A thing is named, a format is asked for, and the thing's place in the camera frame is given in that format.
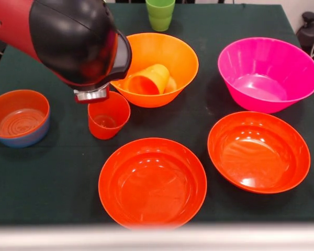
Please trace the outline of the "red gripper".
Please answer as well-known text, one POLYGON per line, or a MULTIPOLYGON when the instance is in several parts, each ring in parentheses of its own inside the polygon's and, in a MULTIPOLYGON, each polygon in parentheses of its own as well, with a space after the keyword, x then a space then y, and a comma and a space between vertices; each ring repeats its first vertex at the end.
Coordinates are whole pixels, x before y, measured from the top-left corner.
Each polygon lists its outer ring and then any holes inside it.
POLYGON ((109 90, 95 90, 92 92, 74 91, 75 100, 80 104, 92 104, 109 98, 109 90))

